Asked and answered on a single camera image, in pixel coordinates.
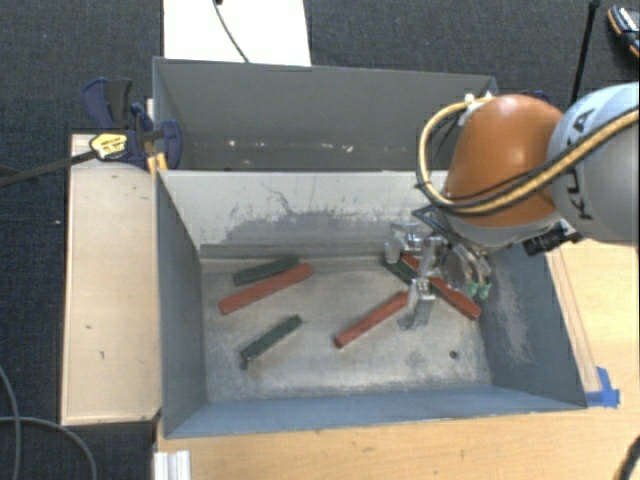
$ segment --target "blue tape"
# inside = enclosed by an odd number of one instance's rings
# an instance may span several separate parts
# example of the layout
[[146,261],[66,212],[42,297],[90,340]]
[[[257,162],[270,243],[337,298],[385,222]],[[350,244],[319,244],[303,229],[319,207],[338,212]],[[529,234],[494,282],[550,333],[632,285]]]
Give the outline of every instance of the blue tape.
[[585,393],[587,404],[589,407],[611,407],[617,409],[618,405],[620,405],[620,390],[611,387],[609,374],[605,368],[596,366],[596,371],[598,372],[598,377],[600,377],[602,389]]

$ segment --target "green block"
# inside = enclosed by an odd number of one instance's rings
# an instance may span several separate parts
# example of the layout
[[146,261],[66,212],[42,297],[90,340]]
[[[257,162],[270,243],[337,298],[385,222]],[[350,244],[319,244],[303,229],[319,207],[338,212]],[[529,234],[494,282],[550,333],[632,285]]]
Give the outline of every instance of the green block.
[[258,265],[257,267],[238,270],[233,274],[233,284],[236,286],[242,286],[255,281],[261,281],[262,279],[267,279],[268,277],[275,276],[276,274],[292,269],[297,266],[298,263],[299,260],[297,256],[285,256],[275,261]]
[[285,336],[288,336],[298,327],[302,325],[302,319],[298,315],[290,316],[284,322],[276,325],[273,329],[267,331],[253,343],[249,344],[240,351],[242,363],[240,367],[246,370],[249,362],[263,354],[265,351],[273,347]]
[[398,263],[385,262],[384,267],[408,285],[410,285],[411,281],[413,281],[418,276],[418,273],[404,261],[399,261]]

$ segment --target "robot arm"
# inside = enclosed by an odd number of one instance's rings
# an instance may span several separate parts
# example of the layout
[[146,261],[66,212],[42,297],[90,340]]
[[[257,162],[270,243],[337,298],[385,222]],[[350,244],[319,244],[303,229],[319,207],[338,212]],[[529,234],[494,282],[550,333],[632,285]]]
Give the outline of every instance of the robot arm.
[[[439,191],[430,179],[431,130],[471,106]],[[490,253],[516,243],[530,255],[581,238],[638,245],[638,83],[594,92],[564,115],[524,95],[457,103],[427,123],[418,156],[430,205],[414,215],[430,233],[396,226],[385,252],[389,263],[402,250],[422,257],[412,291],[423,300],[435,276],[469,298],[486,297]]]

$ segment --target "yellow cable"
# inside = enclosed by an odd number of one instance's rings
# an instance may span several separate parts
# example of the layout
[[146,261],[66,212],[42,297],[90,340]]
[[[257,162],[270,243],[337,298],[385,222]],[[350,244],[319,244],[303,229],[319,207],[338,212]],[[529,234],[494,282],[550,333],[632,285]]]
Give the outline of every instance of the yellow cable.
[[536,177],[530,179],[526,183],[521,186],[515,186],[515,182],[511,185],[511,189],[508,189],[504,194],[497,197],[494,200],[487,201],[484,203],[478,203],[475,205],[468,206],[468,202],[461,206],[460,204],[454,202],[453,200],[443,196],[440,194],[431,183],[431,170],[429,168],[429,163],[427,160],[427,146],[429,145],[429,140],[431,137],[431,131],[434,126],[443,118],[453,112],[458,112],[460,110],[464,110],[473,103],[481,103],[492,99],[491,97],[487,98],[479,98],[473,101],[465,101],[461,103],[454,103],[453,105],[449,105],[448,107],[440,110],[436,113],[429,122],[425,125],[422,133],[420,135],[420,140],[418,143],[418,171],[421,178],[421,182],[423,183],[424,190],[427,192],[429,199],[432,201],[435,200],[439,204],[438,206],[444,207],[445,209],[449,209],[456,214],[461,215],[479,215],[486,214],[487,212],[496,211],[505,206],[513,204],[514,201],[519,200],[520,198],[526,197],[527,195],[535,192],[540,187],[542,187],[545,183],[547,183],[553,177],[559,175],[562,171],[570,167],[572,164],[577,163],[582,158],[587,156],[589,152],[599,145],[608,140],[612,135],[617,133],[623,128],[630,126],[635,121],[638,121],[638,110],[634,110],[627,114],[623,114],[621,117],[616,119],[615,121],[609,123],[604,126],[602,129],[598,130],[592,137],[587,139],[585,142],[576,147],[571,153],[567,154],[551,166],[549,166],[546,170],[538,174]]

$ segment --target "black wire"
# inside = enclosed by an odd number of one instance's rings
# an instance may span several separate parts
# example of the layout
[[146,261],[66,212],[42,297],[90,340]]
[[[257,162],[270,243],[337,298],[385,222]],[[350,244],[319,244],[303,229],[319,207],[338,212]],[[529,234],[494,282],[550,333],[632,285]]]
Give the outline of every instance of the black wire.
[[240,48],[240,45],[236,42],[236,39],[235,39],[235,37],[233,37],[233,34],[229,30],[229,27],[227,27],[227,23],[224,21],[224,18],[222,17],[222,13],[220,12],[220,9],[218,8],[218,3],[216,2],[216,0],[211,0],[211,3],[213,4],[213,8],[216,11],[216,14],[218,15],[218,19],[220,20],[220,24],[222,25],[222,28],[224,29],[225,33],[227,34],[227,37],[229,38],[229,41],[231,41],[231,44],[233,44],[233,46],[236,49],[236,51],[240,54],[240,57],[242,57],[242,60],[249,64],[250,63],[249,59],[247,58],[247,56],[242,51],[242,48]]
[[96,461],[95,461],[95,458],[93,457],[93,454],[91,453],[91,450],[89,450],[89,447],[86,445],[86,443],[77,434],[73,433],[71,430],[69,430],[66,427],[63,427],[62,425],[58,425],[57,423],[54,423],[52,421],[42,420],[40,418],[30,418],[27,416],[20,416],[20,413],[18,412],[18,403],[16,400],[15,391],[11,387],[9,378],[7,377],[6,373],[4,372],[1,366],[0,366],[0,378],[2,378],[2,383],[4,384],[5,390],[9,397],[9,402],[11,404],[11,411],[13,412],[13,416],[0,417],[0,424],[14,423],[16,427],[16,459],[15,459],[14,468],[13,468],[13,479],[17,480],[20,475],[20,457],[22,452],[22,423],[29,423],[31,425],[46,427],[46,428],[56,430],[58,432],[62,432],[65,436],[71,439],[76,445],[78,445],[80,450],[82,450],[82,453],[84,453],[85,457],[89,461],[89,466],[91,467],[92,480],[97,480],[98,468],[96,466]]
[[638,457],[640,457],[640,436],[636,437],[635,441],[629,447],[627,456],[620,466],[618,480],[631,480],[631,473],[633,473],[633,469],[638,462]]
[[13,480],[18,480],[18,477],[20,476],[20,456],[22,455],[22,420],[20,418],[20,412],[18,411],[18,401],[16,400],[16,394],[13,391],[11,383],[9,382],[9,378],[4,372],[2,366],[0,366],[0,378],[2,378],[4,389],[7,392],[7,396],[9,397],[11,412],[13,413],[13,417],[10,418],[10,421],[13,421],[16,427],[16,455],[13,462]]

